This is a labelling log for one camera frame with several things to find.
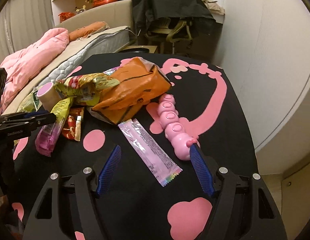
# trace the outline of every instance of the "pink blanket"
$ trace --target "pink blanket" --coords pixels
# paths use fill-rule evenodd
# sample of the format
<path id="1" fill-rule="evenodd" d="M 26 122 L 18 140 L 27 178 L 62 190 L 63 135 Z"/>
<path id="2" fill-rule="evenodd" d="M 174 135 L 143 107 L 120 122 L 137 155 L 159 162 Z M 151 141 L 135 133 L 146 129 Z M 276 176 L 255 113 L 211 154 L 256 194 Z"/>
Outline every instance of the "pink blanket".
<path id="1" fill-rule="evenodd" d="M 6 85 L 0 102 L 2 113 L 20 90 L 35 77 L 43 67 L 58 56 L 69 43 L 68 30 L 55 28 L 28 48 L 7 56 L 0 67 L 7 72 Z"/>

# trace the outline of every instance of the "pillow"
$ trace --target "pillow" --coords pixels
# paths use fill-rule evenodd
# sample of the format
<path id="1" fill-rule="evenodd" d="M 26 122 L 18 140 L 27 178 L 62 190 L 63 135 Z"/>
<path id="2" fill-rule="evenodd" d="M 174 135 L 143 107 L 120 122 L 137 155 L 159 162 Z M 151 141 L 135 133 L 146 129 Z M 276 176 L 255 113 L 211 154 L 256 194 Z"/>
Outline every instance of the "pillow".
<path id="1" fill-rule="evenodd" d="M 105 22 L 94 22 L 86 27 L 74 30 L 69 34 L 69 42 L 75 41 L 81 37 L 87 37 L 89 34 L 95 34 L 108 29 L 109 26 Z"/>

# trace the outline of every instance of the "mattress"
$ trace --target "mattress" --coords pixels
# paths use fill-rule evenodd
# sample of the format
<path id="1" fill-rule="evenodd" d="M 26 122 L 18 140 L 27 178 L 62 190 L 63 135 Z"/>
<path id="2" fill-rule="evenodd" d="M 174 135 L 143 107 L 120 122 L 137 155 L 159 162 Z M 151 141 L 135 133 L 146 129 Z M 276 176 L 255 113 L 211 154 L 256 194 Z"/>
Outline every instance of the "mattress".
<path id="1" fill-rule="evenodd" d="M 66 77 L 74 68 L 94 54 L 118 52 L 129 43 L 127 26 L 107 29 L 85 39 L 72 41 L 66 49 L 34 77 L 14 98 L 3 114 L 15 113 L 34 87 Z"/>
<path id="2" fill-rule="evenodd" d="M 106 34 L 99 36 L 89 43 L 80 52 L 70 57 L 68 60 L 60 64 L 46 78 L 44 78 L 39 86 L 48 82 L 55 82 L 57 79 L 65 78 L 76 67 L 80 66 L 86 59 L 95 54 L 114 53 L 129 43 L 129 32 L 121 30 L 114 34 Z"/>

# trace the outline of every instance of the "headboard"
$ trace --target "headboard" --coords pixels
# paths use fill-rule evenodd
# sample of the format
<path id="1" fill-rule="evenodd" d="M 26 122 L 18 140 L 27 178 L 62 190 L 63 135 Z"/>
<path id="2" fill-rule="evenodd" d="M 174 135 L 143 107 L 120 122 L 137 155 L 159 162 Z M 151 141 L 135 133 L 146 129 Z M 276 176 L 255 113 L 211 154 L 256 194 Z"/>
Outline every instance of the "headboard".
<path id="1" fill-rule="evenodd" d="M 111 28 L 119 26 L 132 28 L 132 1 L 117 1 L 92 8 L 65 20 L 55 28 L 62 27 L 72 32 L 94 22 L 106 22 Z"/>

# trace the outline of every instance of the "silver screw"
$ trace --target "silver screw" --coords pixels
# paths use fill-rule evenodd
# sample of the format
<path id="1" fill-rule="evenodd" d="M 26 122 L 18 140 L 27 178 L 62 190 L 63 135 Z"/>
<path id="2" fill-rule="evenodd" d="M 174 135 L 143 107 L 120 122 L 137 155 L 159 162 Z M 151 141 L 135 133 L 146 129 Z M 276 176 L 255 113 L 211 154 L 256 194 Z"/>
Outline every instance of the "silver screw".
<path id="1" fill-rule="evenodd" d="M 254 173 L 254 174 L 253 174 L 253 178 L 254 178 L 254 179 L 260 179 L 261 176 L 260 176 L 259 174 L 257 174 L 257 173 Z"/>
<path id="2" fill-rule="evenodd" d="M 51 179 L 57 179 L 58 178 L 58 174 L 57 173 L 53 173 L 52 175 L 50 175 Z"/>
<path id="3" fill-rule="evenodd" d="M 85 174 L 89 174 L 89 173 L 91 173 L 92 169 L 90 167 L 87 167 L 87 168 L 83 169 L 82 171 Z"/>
<path id="4" fill-rule="evenodd" d="M 228 169 L 225 167 L 220 167 L 219 172 L 225 174 L 225 173 L 228 173 Z"/>

